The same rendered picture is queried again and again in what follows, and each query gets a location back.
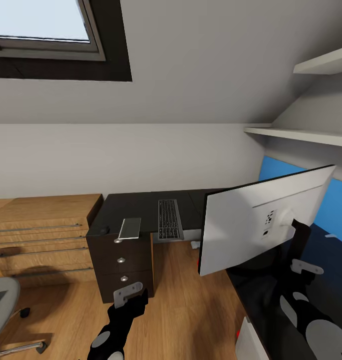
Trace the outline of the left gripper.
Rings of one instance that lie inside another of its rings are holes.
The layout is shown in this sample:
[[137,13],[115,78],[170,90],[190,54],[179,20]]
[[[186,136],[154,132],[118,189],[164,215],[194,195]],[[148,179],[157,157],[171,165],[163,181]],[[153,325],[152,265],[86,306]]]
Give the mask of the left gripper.
[[137,295],[133,298],[128,299],[128,301],[124,304],[124,306],[120,308],[115,308],[113,304],[108,309],[108,316],[110,321],[118,316],[124,317],[128,323],[129,328],[131,328],[133,319],[139,317],[144,314],[145,305],[148,304],[148,291],[144,289],[142,296]]

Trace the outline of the swivel chair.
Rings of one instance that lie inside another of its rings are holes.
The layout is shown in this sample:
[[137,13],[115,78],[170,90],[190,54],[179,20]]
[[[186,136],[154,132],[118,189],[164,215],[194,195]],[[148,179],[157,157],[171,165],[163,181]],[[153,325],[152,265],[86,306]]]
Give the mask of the swivel chair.
[[[10,276],[0,277],[0,334],[5,329],[7,324],[18,314],[21,313],[21,317],[27,317],[30,314],[31,308],[22,308],[15,310],[19,296],[21,292],[21,284],[15,278]],[[42,353],[46,348],[46,342],[32,343],[16,348],[0,351],[0,357],[30,350],[36,348],[38,353]]]

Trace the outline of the keyboard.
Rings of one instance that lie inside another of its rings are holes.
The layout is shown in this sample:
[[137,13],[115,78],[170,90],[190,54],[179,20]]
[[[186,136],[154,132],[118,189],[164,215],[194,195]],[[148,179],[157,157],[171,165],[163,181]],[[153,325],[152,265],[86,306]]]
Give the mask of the keyboard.
[[158,200],[158,240],[184,241],[184,233],[176,199]]

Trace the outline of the monitor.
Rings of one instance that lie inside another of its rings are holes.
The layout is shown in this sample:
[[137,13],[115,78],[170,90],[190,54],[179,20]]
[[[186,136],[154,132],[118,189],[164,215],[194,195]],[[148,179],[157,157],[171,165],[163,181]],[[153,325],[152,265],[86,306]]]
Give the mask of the monitor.
[[[224,269],[247,274],[276,273],[236,267],[292,239],[284,260],[300,259],[311,235],[336,165],[326,165],[243,184],[204,196],[198,272]],[[276,273],[284,282],[284,276]]]

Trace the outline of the notebook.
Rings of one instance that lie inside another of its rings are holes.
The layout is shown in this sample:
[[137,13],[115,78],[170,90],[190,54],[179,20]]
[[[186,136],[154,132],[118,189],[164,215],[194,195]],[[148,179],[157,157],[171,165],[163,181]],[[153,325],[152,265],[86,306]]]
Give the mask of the notebook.
[[139,237],[141,218],[125,218],[119,239],[137,239]]

